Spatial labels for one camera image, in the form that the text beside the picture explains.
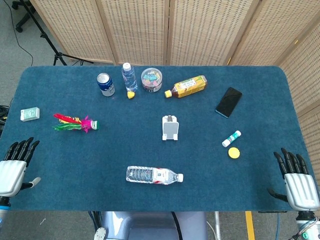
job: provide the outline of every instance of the blue tablecloth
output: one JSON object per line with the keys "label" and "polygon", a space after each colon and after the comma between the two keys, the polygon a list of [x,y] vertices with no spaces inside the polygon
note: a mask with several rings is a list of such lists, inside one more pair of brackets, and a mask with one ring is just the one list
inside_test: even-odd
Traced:
{"label": "blue tablecloth", "polygon": [[[273,156],[281,147],[305,157],[312,168],[283,71],[275,66],[158,66],[163,85],[146,92],[135,67],[138,91],[127,98],[120,66],[39,66],[24,71],[0,139],[0,156],[15,141],[40,140],[25,181],[41,177],[32,189],[12,198],[17,210],[96,211],[270,211],[289,210],[266,188],[285,193]],[[96,83],[110,74],[115,94],[105,97]],[[174,83],[205,75],[204,91],[165,98]],[[233,87],[243,96],[230,118],[215,112]],[[40,108],[40,119],[22,122],[20,110]],[[100,122],[99,130],[56,131],[53,114]],[[162,141],[162,117],[175,115],[178,141]],[[242,136],[230,147],[222,141]],[[127,166],[169,168],[182,183],[126,181]]]}

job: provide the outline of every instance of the plastic water bottle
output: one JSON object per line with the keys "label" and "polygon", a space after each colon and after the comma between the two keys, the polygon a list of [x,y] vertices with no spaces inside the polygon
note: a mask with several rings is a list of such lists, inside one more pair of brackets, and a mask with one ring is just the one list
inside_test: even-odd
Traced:
{"label": "plastic water bottle", "polygon": [[133,183],[169,185],[174,182],[183,182],[184,175],[167,168],[128,166],[125,179]]}
{"label": "plastic water bottle", "polygon": [[128,92],[135,92],[138,89],[135,70],[130,63],[125,62],[122,66],[122,76],[125,84],[125,88]]}

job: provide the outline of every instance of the yellow lid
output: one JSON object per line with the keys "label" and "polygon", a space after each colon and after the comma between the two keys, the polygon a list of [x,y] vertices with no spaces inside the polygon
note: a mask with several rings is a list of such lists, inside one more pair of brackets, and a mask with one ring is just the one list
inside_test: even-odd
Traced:
{"label": "yellow lid", "polygon": [[236,147],[231,147],[228,151],[229,157],[232,159],[237,159],[240,156],[240,151]]}
{"label": "yellow lid", "polygon": [[166,98],[170,98],[172,96],[171,90],[165,91],[164,95]]}
{"label": "yellow lid", "polygon": [[128,99],[132,99],[135,96],[135,92],[134,91],[128,91],[127,96],[128,96]]}

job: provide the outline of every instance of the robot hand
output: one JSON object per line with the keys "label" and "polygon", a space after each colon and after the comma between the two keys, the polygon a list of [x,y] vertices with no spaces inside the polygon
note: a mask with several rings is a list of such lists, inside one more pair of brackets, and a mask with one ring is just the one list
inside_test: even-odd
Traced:
{"label": "robot hand", "polygon": [[276,199],[288,202],[295,211],[316,211],[320,207],[318,191],[314,179],[309,175],[307,165],[302,156],[296,156],[291,152],[287,152],[281,148],[284,159],[274,152],[284,184],[286,188],[286,195],[278,194],[271,188],[268,192]]}
{"label": "robot hand", "polygon": [[35,141],[30,137],[20,143],[13,143],[3,161],[0,161],[0,206],[9,204],[9,198],[14,197],[20,190],[30,189],[37,185],[41,178],[36,177],[33,181],[22,183],[26,169],[34,154],[36,146],[40,141]]}

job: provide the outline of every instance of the phone screen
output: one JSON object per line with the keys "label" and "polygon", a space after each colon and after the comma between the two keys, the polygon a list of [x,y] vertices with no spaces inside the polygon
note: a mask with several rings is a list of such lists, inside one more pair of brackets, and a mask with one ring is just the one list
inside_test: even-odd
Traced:
{"label": "phone screen", "polygon": [[230,117],[241,96],[241,92],[232,87],[229,87],[224,96],[222,97],[219,105],[216,107],[215,111],[226,118]]}

